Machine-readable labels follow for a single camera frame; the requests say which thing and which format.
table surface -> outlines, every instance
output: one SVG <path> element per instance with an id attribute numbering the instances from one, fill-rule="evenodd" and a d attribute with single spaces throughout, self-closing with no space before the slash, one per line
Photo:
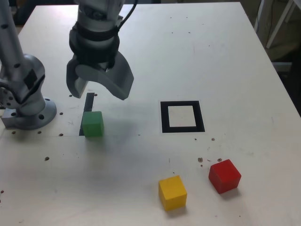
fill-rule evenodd
<path id="1" fill-rule="evenodd" d="M 36 7 L 19 35 L 45 66 L 42 93 L 58 114 L 14 135 L 1 125 L 1 225 L 301 224 L 301 120 L 240 3 L 138 5 L 119 33 L 135 77 L 129 98 L 86 87 L 104 117 L 94 139 L 78 136 L 86 93 L 69 97 L 65 82 L 76 18 L 77 6 Z M 206 131 L 162 134 L 162 100 L 199 100 Z M 208 180 L 219 158 L 242 175 L 222 195 Z M 158 181 L 174 175 L 186 208 L 165 212 Z"/>

black square marker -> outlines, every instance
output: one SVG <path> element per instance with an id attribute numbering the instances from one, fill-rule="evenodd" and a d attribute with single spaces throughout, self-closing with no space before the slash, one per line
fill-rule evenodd
<path id="1" fill-rule="evenodd" d="M 205 132 L 199 101 L 161 101 L 160 104 L 163 133 Z M 172 106 L 192 106 L 195 126 L 170 126 L 168 107 Z"/>

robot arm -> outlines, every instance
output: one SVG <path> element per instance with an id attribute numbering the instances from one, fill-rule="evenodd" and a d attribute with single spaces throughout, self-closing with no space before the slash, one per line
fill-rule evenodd
<path id="1" fill-rule="evenodd" d="M 133 84 L 131 69 L 118 52 L 118 32 L 126 18 L 119 16 L 124 0 L 75 0 L 78 19 L 70 31 L 73 59 L 67 64 L 67 86 L 80 98 L 88 81 L 104 85 L 114 96 L 126 99 Z M 7 128 L 37 129 L 56 115 L 53 101 L 43 97 L 45 68 L 34 56 L 23 54 L 7 0 L 0 0 L 0 104 Z"/>
<path id="2" fill-rule="evenodd" d="M 104 85 L 119 99 L 128 97 L 134 77 L 118 52 L 118 32 L 137 1 L 122 21 L 124 0 L 76 0 L 78 19 L 69 35 L 74 56 L 67 65 L 67 86 L 75 97 L 81 97 L 88 81 Z"/>

wooden block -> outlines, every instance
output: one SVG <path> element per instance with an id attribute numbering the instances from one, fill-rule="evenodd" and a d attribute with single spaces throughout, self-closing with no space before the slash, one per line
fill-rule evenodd
<path id="1" fill-rule="evenodd" d="M 212 165 L 209 171 L 209 180 L 218 194 L 236 188 L 240 178 L 239 171 L 229 159 Z"/>
<path id="2" fill-rule="evenodd" d="M 159 181 L 159 197 L 165 211 L 185 206 L 187 192 L 180 176 Z"/>
<path id="3" fill-rule="evenodd" d="M 102 112 L 84 112 L 81 126 L 85 137 L 100 137 L 103 135 Z"/>

yellow cube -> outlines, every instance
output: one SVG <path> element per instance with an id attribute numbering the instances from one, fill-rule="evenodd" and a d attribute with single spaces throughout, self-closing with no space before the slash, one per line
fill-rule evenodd
<path id="1" fill-rule="evenodd" d="M 159 197 L 165 211 L 185 206 L 187 192 L 180 176 L 159 181 Z"/>

